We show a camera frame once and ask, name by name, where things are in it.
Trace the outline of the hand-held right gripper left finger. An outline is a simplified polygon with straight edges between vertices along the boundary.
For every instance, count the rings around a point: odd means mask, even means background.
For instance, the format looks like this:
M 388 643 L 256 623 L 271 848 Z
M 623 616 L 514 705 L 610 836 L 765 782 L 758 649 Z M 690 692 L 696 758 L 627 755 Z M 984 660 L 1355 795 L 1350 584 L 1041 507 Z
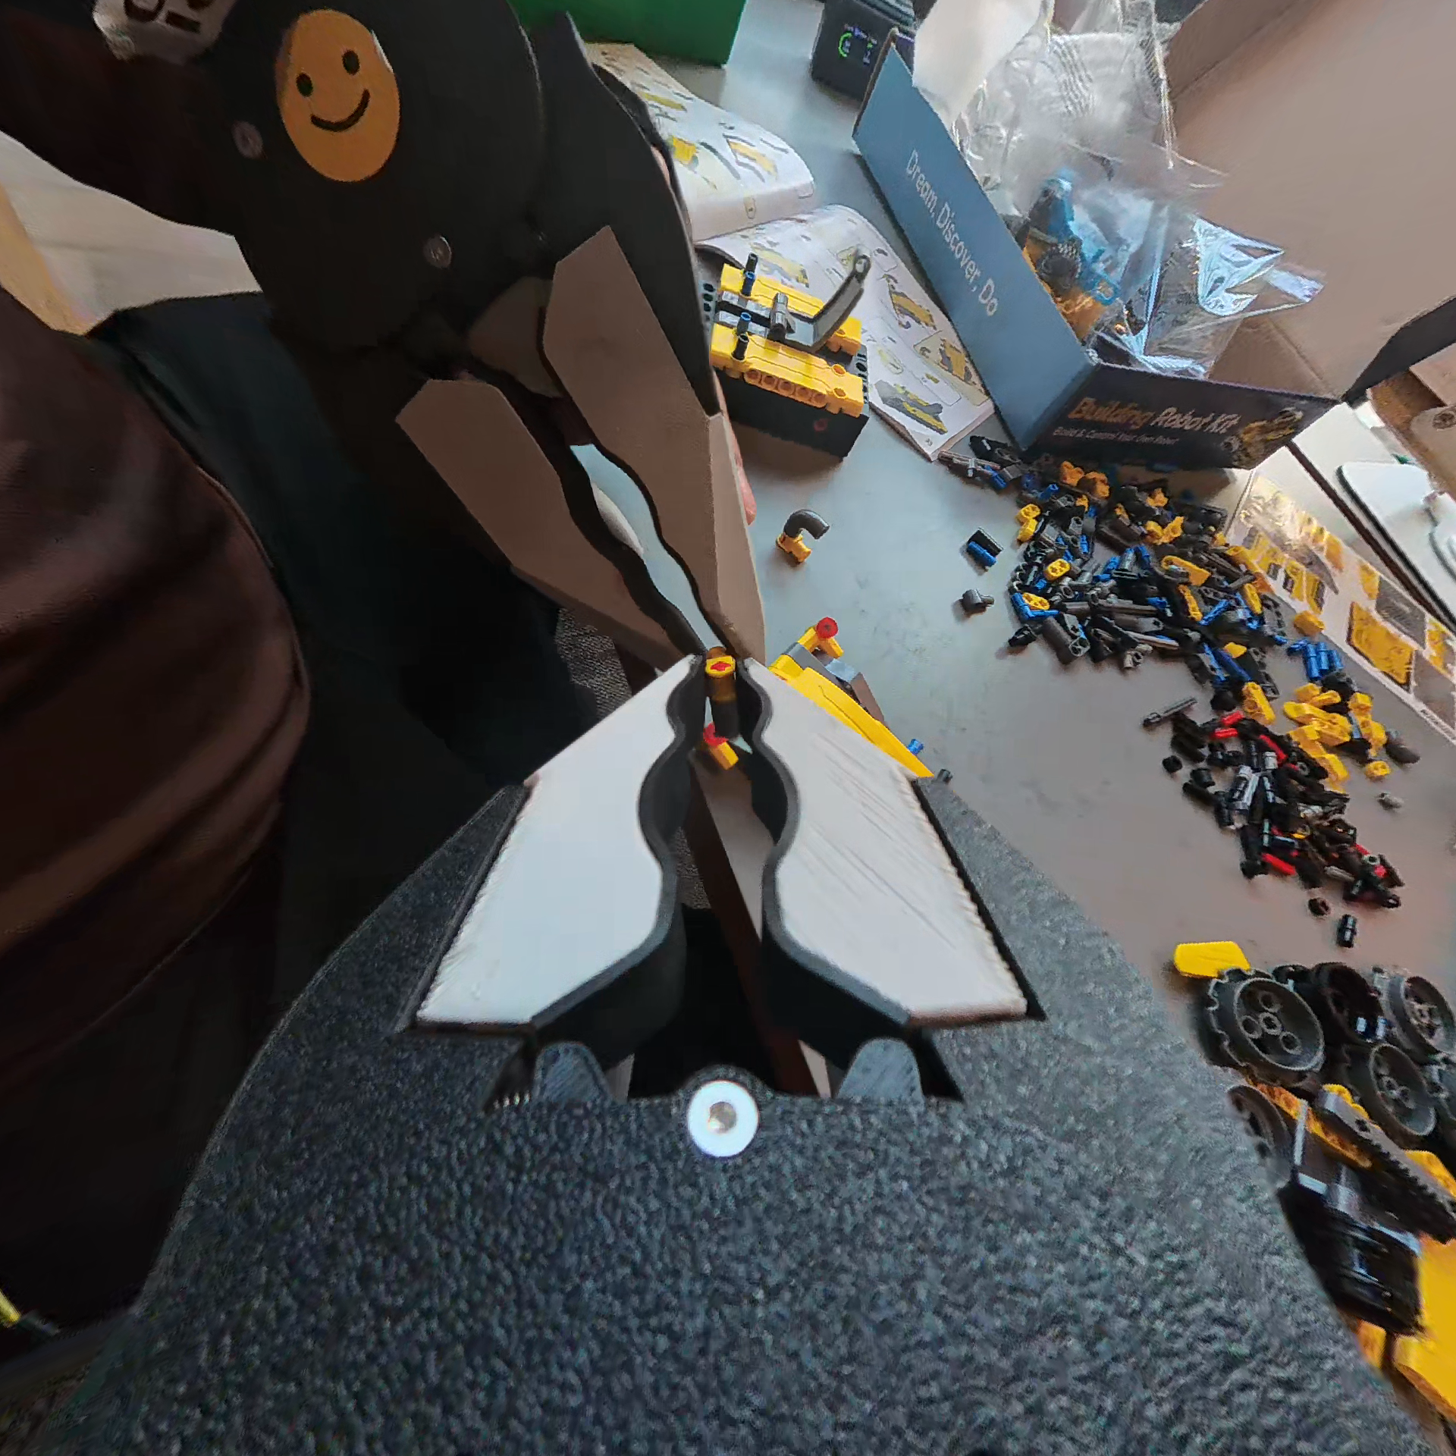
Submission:
M 415 1009 L 426 1031 L 654 1032 L 682 1001 L 674 842 L 704 725 L 682 659 L 523 786 Z

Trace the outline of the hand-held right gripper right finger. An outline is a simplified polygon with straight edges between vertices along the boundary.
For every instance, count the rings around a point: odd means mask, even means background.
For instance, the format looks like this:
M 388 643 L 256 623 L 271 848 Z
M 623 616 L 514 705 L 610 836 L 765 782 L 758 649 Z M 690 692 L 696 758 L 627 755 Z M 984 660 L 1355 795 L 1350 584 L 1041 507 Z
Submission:
M 1019 1019 L 1031 998 L 924 805 L 923 778 L 758 660 L 737 668 L 765 1000 L 849 1065 L 865 1040 Z

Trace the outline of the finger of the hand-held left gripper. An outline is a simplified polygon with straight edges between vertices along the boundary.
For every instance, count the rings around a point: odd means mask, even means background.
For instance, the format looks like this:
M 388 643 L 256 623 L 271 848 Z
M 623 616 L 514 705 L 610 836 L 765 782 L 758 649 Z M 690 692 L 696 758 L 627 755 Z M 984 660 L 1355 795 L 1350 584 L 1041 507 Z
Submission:
M 656 668 L 701 653 L 620 507 L 491 381 L 428 378 L 394 421 L 519 578 Z
M 737 659 L 765 659 L 732 434 L 691 387 L 613 227 L 550 277 L 541 354 L 597 449 L 646 495 L 667 554 Z

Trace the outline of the yellow panel vehicle assembly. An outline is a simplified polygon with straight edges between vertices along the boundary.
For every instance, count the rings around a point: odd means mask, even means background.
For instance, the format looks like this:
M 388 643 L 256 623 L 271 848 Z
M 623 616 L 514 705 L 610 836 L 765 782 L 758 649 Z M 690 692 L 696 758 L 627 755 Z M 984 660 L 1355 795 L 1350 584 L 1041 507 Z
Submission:
M 900 740 L 878 713 L 878 701 L 869 692 L 863 673 L 834 673 L 842 667 L 842 645 L 837 643 L 837 623 L 824 616 L 814 619 L 796 641 L 782 650 L 769 672 L 834 717 L 840 725 L 893 758 L 913 776 L 936 776 L 919 758 L 917 748 Z

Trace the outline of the grey desk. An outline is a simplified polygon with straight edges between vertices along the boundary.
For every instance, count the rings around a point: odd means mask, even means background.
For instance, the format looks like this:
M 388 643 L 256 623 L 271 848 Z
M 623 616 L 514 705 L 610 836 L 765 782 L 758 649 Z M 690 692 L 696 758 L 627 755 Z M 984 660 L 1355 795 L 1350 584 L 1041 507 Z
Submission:
M 1432 1454 L 1313 1281 L 1222 1082 L 1191 1045 L 1166 959 L 1237 941 L 1256 964 L 1336 959 L 1300 885 L 1242 882 L 1232 839 L 1157 768 L 1140 717 L 1191 689 L 1174 664 L 1060 668 L 1008 655 L 999 601 L 963 619 L 959 544 L 1010 544 L 1011 503 L 870 421 L 842 464 L 737 434 L 772 643 L 818 616 L 842 630 L 892 725 L 923 737 L 984 819 L 977 868 L 1031 933 L 1046 1023 L 945 1042 L 969 1073 L 915 1204 L 933 1240 L 893 1281 L 852 1240 L 870 1294 L 915 1331 L 870 1347 L 865 1429 L 810 1451 Z

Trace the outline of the black base yellow panel assembly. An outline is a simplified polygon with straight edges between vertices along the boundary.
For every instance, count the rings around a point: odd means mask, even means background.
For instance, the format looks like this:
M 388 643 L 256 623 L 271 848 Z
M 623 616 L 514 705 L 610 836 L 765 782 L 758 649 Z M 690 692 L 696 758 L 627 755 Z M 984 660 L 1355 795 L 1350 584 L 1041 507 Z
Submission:
M 865 350 L 856 307 L 870 257 L 856 252 L 827 300 L 774 282 L 758 253 L 701 287 L 709 362 L 731 422 L 834 461 L 865 422 Z

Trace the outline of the green box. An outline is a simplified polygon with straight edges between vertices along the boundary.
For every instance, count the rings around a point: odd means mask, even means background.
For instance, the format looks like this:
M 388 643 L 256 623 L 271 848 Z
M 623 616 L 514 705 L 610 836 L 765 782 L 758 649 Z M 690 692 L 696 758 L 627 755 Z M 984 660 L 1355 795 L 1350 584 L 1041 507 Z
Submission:
M 724 63 L 746 3 L 513 3 L 524 27 L 570 14 L 592 43 L 629 43 L 651 57 Z

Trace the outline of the open instruction booklet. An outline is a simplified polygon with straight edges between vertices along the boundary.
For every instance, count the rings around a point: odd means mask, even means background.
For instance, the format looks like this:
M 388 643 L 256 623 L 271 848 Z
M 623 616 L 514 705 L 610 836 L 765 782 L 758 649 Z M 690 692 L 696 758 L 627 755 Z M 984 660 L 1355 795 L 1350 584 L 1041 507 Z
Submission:
M 761 284 L 818 305 L 865 253 L 863 291 L 850 314 L 861 322 L 870 411 L 931 461 L 988 422 L 993 405 L 954 325 L 861 212 L 827 204 L 719 232 L 701 248 L 719 263 L 756 257 Z

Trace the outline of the pile of small building pieces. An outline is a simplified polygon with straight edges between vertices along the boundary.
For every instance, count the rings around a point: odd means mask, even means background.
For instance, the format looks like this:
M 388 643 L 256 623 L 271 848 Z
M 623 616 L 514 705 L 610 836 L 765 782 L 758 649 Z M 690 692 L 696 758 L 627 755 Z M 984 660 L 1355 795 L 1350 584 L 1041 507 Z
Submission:
M 1146 713 L 1169 734 L 1160 772 L 1222 836 L 1246 882 L 1300 885 L 1339 951 L 1359 912 L 1391 912 L 1406 882 L 1350 819 L 1350 778 L 1416 753 L 1375 714 L 1304 612 L 1277 601 L 1270 566 L 1229 537 L 1229 512 L 1166 476 L 1068 459 L 1025 461 L 969 435 L 959 473 L 1015 495 L 1008 655 L 1046 645 L 1060 668 L 1182 667 L 1195 692 Z

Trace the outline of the small black display device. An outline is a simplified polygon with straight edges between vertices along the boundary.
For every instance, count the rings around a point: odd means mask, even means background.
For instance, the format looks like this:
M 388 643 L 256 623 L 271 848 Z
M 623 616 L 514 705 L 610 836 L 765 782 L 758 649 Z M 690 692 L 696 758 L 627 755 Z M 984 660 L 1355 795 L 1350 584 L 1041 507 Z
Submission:
M 858 102 L 870 85 L 890 30 L 913 34 L 915 27 L 913 3 L 823 3 L 810 52 L 810 80 Z

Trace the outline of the wheeled yellow black chassis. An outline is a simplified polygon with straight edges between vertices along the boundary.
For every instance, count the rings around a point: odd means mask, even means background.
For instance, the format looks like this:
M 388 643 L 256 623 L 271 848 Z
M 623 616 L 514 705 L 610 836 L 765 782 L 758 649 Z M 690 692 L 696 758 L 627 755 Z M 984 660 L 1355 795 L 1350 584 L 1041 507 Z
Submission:
M 1204 1056 L 1323 1292 L 1452 1444 L 1452 1007 L 1343 960 L 1183 978 Z

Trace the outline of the crumpled clear plastic bags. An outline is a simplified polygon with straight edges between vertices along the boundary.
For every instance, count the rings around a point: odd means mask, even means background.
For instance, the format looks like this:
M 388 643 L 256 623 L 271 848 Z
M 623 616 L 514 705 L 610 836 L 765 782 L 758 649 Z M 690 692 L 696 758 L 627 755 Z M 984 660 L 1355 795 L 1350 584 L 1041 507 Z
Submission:
M 1207 378 L 1239 322 L 1323 277 L 1204 203 L 1156 3 L 915 3 L 913 80 L 1084 350 Z

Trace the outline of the yellow black sticker sheet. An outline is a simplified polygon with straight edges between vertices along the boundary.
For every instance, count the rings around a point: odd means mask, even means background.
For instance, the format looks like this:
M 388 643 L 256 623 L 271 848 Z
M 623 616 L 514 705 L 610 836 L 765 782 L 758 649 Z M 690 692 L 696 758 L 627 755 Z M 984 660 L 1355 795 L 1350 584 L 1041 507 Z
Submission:
M 1333 536 L 1274 482 L 1251 473 L 1224 536 L 1287 608 L 1368 668 L 1452 740 L 1452 630 L 1393 578 Z

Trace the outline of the white flat device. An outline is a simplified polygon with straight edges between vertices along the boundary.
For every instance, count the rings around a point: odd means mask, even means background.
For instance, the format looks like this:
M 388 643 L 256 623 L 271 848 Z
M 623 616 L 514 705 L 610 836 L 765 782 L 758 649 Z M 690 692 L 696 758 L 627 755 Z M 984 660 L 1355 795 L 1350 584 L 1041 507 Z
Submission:
M 1347 461 L 1336 476 L 1410 573 L 1452 598 L 1452 496 L 1416 464 Z

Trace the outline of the cardboard kit box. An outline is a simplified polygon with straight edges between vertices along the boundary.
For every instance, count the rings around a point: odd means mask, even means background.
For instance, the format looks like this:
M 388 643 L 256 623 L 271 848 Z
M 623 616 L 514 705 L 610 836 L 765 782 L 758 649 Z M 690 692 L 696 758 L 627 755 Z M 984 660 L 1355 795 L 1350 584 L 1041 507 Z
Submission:
M 1213 212 L 1323 275 L 1209 378 L 1093 362 L 893 48 L 852 140 L 1023 452 L 1252 466 L 1333 403 L 1452 346 L 1452 3 L 1202 3 L 1169 52 Z

